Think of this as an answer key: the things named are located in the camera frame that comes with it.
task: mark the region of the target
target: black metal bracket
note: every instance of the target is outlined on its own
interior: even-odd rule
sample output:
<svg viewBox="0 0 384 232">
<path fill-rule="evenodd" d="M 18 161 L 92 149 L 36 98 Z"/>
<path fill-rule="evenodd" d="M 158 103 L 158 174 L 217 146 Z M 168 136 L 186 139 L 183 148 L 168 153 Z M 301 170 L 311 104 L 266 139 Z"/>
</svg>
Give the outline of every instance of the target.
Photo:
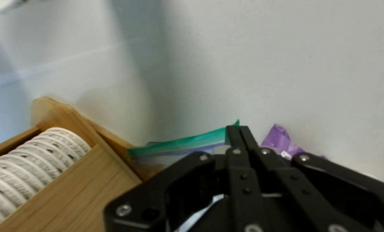
<svg viewBox="0 0 384 232">
<path fill-rule="evenodd" d="M 384 229 L 384 183 L 303 153 L 288 161 L 228 126 L 225 154 L 195 152 L 110 202 L 109 232 L 176 230 L 225 194 L 192 232 L 366 232 Z"/>
</svg>

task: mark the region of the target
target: metal bolt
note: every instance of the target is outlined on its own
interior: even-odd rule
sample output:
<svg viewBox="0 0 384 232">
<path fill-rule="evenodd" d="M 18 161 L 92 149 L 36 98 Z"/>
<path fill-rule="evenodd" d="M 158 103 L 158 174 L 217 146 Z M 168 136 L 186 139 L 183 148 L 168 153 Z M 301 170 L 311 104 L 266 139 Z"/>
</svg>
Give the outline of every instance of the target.
<svg viewBox="0 0 384 232">
<path fill-rule="evenodd" d="M 119 206 L 118 208 L 116 208 L 116 214 L 119 215 L 119 216 L 127 216 L 127 215 L 129 215 L 132 212 L 132 207 L 131 207 L 131 204 L 121 204 L 121 206 Z"/>
<path fill-rule="evenodd" d="M 252 188 L 248 188 L 246 186 L 246 188 L 243 189 L 243 192 L 244 192 L 244 194 L 250 194 L 252 193 Z"/>
<path fill-rule="evenodd" d="M 245 232 L 263 232 L 263 229 L 258 224 L 248 224 Z"/>
<path fill-rule="evenodd" d="M 329 232 L 348 232 L 348 229 L 341 224 L 330 224 Z"/>
<path fill-rule="evenodd" d="M 301 154 L 299 158 L 301 158 L 302 161 L 304 161 L 304 162 L 308 161 L 308 159 L 311 159 L 311 157 L 307 156 L 307 154 Z"/>
<path fill-rule="evenodd" d="M 265 156 L 267 156 L 267 154 L 270 154 L 270 153 L 271 153 L 271 149 L 267 149 L 267 148 L 261 148 L 261 153 L 262 153 L 262 154 L 265 154 Z"/>
<path fill-rule="evenodd" d="M 232 150 L 232 153 L 235 153 L 235 154 L 240 154 L 240 153 L 241 153 L 241 149 L 240 149 L 240 148 L 235 148 L 235 149 Z"/>
<path fill-rule="evenodd" d="M 312 192 L 303 189 L 302 193 L 310 195 Z"/>
<path fill-rule="evenodd" d="M 200 156 L 201 161 L 207 161 L 209 157 L 207 154 Z"/>
<path fill-rule="evenodd" d="M 244 174 L 241 174 L 241 176 L 240 176 L 243 180 L 244 179 L 248 179 L 249 177 L 249 175 L 246 174 L 246 172 L 244 172 Z"/>
</svg>

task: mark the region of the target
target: purple plastic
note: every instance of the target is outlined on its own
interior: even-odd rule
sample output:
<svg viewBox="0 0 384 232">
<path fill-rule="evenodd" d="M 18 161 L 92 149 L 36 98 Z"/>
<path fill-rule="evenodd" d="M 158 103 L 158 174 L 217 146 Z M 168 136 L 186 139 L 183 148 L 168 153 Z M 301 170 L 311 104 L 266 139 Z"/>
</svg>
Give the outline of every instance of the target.
<svg viewBox="0 0 384 232">
<path fill-rule="evenodd" d="M 295 156 L 297 153 L 304 152 L 303 148 L 295 145 L 292 141 L 290 135 L 286 128 L 279 123 L 275 123 L 266 139 L 262 141 L 263 146 L 270 146 L 277 149 L 277 152 L 286 152 L 290 156 Z"/>
</svg>

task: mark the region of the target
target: white wall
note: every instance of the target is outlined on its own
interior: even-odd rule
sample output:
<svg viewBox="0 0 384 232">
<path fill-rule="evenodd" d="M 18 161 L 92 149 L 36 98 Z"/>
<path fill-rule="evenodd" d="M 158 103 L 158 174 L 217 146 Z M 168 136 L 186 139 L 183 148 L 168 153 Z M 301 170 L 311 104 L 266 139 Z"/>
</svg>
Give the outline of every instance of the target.
<svg viewBox="0 0 384 232">
<path fill-rule="evenodd" d="M 0 140 L 47 94 L 140 144 L 280 122 L 384 180 L 384 1 L 35 0 L 0 15 Z"/>
</svg>

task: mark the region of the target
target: green plastic strip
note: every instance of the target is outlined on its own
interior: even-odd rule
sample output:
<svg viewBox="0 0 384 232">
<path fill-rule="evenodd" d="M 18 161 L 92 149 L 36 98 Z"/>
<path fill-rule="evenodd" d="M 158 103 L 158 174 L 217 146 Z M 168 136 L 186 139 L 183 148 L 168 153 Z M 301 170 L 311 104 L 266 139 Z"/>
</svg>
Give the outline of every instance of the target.
<svg viewBox="0 0 384 232">
<path fill-rule="evenodd" d="M 237 119 L 234 126 L 240 126 L 240 119 Z M 209 144 L 216 144 L 226 140 L 227 127 L 221 127 L 205 134 L 199 134 L 194 136 L 186 136 L 176 140 L 151 143 L 143 146 L 136 146 L 129 149 L 132 156 L 149 156 L 154 153 L 173 152 L 182 149 L 191 149 L 195 146 L 204 146 Z"/>
</svg>

